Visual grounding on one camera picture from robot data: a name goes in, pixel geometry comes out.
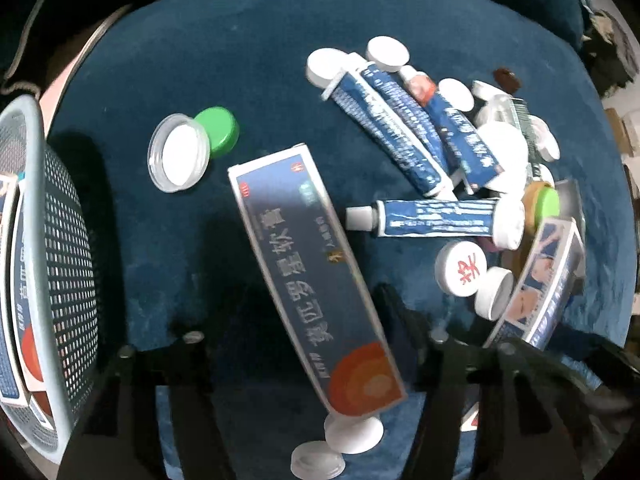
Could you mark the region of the blue orange ointment box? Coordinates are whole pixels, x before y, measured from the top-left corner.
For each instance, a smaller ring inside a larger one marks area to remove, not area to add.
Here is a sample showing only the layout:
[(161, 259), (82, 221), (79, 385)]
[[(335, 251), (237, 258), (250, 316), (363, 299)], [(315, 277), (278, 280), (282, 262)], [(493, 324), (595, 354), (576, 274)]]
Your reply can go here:
[(250, 246), (318, 398), (367, 417), (406, 400), (369, 289), (306, 144), (229, 168)]

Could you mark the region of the white round jar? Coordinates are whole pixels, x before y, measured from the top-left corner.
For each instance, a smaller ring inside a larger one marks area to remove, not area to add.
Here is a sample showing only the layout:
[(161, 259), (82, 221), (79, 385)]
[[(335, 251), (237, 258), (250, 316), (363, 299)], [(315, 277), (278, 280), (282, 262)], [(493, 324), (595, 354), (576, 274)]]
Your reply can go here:
[(347, 455), (357, 455), (372, 450), (384, 436), (383, 423), (376, 416), (356, 420), (328, 415), (323, 429), (324, 440), (329, 448)]

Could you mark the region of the blue ointment tube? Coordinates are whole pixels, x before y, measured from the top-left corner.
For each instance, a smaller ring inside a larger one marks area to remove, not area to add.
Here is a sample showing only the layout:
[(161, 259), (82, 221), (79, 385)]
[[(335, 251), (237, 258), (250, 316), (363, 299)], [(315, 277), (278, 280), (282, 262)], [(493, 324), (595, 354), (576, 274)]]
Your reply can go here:
[(455, 200), (449, 177), (385, 100), (354, 70), (344, 70), (322, 92), (395, 163), (421, 196)]
[(422, 107), (463, 172), (466, 190), (476, 193), (503, 172), (497, 157), (460, 110), (437, 90), (426, 73), (411, 65), (399, 70), (408, 93)]
[(512, 240), (523, 234), (525, 208), (510, 197), (491, 200), (377, 200), (348, 207), (349, 231), (378, 237), (484, 236)]

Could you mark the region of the green bottle cap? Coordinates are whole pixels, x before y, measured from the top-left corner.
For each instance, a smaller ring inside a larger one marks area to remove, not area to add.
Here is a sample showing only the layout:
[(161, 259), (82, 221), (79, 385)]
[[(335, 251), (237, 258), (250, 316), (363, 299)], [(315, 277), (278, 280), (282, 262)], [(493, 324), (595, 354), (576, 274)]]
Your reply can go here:
[(224, 156), (234, 149), (239, 140), (240, 126), (230, 110), (222, 106), (209, 107), (199, 112), (194, 120), (207, 134), (210, 156)]

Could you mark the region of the white chess piece disc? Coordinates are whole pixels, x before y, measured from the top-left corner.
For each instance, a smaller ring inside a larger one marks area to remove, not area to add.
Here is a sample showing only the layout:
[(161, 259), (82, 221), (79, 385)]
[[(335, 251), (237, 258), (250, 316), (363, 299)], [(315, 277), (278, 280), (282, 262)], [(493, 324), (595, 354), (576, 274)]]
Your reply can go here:
[(480, 280), (487, 272), (483, 249), (468, 240), (447, 243), (435, 260), (435, 280), (448, 295), (471, 297), (480, 288)]

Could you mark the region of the white round cap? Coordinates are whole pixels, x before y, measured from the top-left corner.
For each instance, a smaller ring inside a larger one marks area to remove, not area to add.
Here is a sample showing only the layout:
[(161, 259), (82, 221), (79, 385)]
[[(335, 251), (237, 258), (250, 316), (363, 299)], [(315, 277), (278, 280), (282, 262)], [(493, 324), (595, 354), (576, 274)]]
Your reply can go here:
[(308, 55), (305, 75), (313, 86), (326, 90), (336, 85), (354, 61), (351, 53), (335, 48), (320, 48)]
[(376, 36), (367, 43), (366, 57), (386, 72), (397, 73), (410, 61), (407, 47), (390, 36)]

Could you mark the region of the clear round lid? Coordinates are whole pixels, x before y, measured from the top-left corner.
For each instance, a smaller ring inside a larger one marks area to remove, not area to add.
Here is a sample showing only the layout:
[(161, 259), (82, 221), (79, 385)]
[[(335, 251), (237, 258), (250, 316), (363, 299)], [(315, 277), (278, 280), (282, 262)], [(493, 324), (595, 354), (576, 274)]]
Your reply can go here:
[(155, 128), (146, 161), (154, 185), (164, 193), (177, 193), (201, 180), (209, 156), (204, 127), (189, 116), (171, 114)]

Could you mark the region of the light blue mesh basket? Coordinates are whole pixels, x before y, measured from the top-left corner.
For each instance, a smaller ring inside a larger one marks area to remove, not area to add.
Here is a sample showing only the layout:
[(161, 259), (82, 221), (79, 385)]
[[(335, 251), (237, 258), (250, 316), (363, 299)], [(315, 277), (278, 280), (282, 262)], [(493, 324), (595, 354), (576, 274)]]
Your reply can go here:
[(98, 300), (89, 237), (72, 178), (28, 94), (1, 113), (1, 167), (18, 179), (10, 292), (15, 342), (34, 340), (47, 406), (2, 410), (29, 445), (58, 464), (96, 380)]

